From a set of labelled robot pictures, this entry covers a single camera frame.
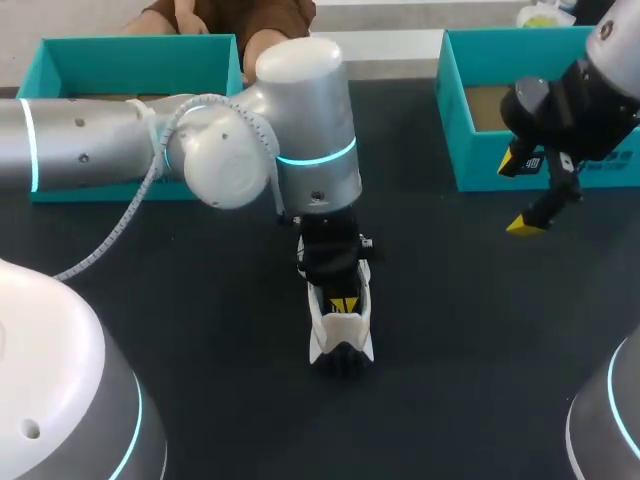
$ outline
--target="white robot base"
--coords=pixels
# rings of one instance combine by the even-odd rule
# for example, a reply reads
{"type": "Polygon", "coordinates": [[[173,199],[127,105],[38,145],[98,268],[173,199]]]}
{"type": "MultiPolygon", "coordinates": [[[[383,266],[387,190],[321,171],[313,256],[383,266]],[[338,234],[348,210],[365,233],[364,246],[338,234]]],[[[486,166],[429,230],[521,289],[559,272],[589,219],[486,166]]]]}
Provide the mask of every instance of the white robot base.
{"type": "Polygon", "coordinates": [[[0,290],[0,478],[161,480],[158,412],[91,307],[1,260],[0,290]]]}

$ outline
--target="person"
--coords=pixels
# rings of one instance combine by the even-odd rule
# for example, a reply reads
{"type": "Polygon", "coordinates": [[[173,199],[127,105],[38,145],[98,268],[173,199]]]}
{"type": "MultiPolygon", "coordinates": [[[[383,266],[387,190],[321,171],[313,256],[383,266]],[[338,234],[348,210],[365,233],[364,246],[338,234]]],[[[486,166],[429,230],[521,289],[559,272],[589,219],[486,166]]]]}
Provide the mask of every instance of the person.
{"type": "Polygon", "coordinates": [[[254,83],[260,54],[285,40],[308,36],[315,15],[313,0],[156,0],[122,33],[233,33],[245,78],[254,83]]]}

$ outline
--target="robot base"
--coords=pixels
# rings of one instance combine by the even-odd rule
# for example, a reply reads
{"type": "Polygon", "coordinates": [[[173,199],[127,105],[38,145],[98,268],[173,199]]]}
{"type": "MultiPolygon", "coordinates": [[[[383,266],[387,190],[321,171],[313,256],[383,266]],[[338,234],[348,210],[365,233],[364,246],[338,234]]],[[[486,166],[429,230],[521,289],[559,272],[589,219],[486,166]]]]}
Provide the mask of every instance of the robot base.
{"type": "Polygon", "coordinates": [[[577,480],[640,478],[638,341],[620,345],[573,401],[565,442],[577,480]]]}
{"type": "Polygon", "coordinates": [[[104,373],[71,435],[15,480],[162,480],[167,443],[155,405],[105,331],[104,373]]]}
{"type": "Polygon", "coordinates": [[[162,422],[91,307],[0,260],[0,478],[162,480],[162,422]]]}

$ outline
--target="screw hole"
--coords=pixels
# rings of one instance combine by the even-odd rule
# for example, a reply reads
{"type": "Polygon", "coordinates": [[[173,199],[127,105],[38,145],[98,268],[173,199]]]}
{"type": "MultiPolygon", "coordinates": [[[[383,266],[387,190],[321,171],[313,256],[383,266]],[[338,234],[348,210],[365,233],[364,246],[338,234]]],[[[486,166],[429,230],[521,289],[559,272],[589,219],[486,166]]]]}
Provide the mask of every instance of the screw hole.
{"type": "Polygon", "coordinates": [[[321,202],[322,200],[324,200],[324,192],[311,192],[311,200],[313,200],[314,202],[321,202]]]}
{"type": "Polygon", "coordinates": [[[613,32],[613,20],[609,20],[602,25],[602,28],[600,28],[600,38],[606,40],[611,36],[611,32],[613,32]]]}
{"type": "Polygon", "coordinates": [[[33,420],[24,420],[22,422],[22,434],[29,440],[37,440],[40,438],[40,426],[33,420]]]}

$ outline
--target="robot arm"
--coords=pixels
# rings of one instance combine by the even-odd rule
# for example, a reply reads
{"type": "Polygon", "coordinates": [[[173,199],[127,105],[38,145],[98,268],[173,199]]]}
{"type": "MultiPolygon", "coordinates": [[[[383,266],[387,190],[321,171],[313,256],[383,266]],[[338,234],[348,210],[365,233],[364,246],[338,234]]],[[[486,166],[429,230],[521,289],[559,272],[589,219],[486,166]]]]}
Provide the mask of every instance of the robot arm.
{"type": "Polygon", "coordinates": [[[639,125],[640,3],[618,0],[587,41],[587,54],[555,81],[524,78],[501,105],[515,137],[498,170],[513,177],[542,147],[550,188],[507,229],[547,230],[568,202],[582,198],[583,162],[604,160],[639,125]]]}
{"type": "Polygon", "coordinates": [[[56,277],[66,280],[115,242],[160,176],[184,180],[216,208],[250,203],[271,180],[278,214],[299,228],[311,363],[334,350],[348,361],[373,360],[365,258],[372,244],[352,207],[362,183],[342,53],[326,39],[290,40],[264,52],[256,71],[256,85],[231,98],[1,101],[0,143],[8,148],[0,151],[0,191],[142,181],[105,242],[56,277]]]}

